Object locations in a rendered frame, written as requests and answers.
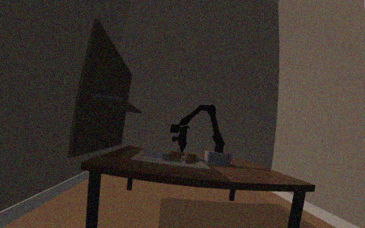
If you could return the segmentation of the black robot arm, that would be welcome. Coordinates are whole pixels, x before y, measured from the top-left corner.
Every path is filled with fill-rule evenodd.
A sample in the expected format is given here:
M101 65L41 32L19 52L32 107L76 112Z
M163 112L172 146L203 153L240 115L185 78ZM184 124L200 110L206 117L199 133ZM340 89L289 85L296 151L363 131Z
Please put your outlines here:
M211 122L212 122L213 129L214 129L214 136L213 136L213 141L215 142L214 152L223 153L223 146L225 145L225 142L223 141L223 138L221 137L221 135L219 133L218 122L216 119L216 107L213 104L212 105L200 105L193 112L191 112L188 116L181 119L180 123L178 125L172 124L170 133L178 133L180 131L180 133L187 134L187 129L190 129L190 127L188 125L183 126L183 127L179 127L179 126L188 124L190 122L190 120L194 116L196 116L201 110L208 111L210 118L211 118ZM179 137L173 137L172 141L173 142L180 141L180 135L179 135Z

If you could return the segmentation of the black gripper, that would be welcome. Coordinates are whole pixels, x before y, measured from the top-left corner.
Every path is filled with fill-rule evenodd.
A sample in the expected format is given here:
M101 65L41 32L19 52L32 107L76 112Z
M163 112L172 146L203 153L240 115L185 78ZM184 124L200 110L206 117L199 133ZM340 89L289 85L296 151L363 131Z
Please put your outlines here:
M186 137L187 137L187 134L180 133L180 141L178 142L178 146L180 147L180 152L183 152L183 150L186 147L186 144L187 144Z

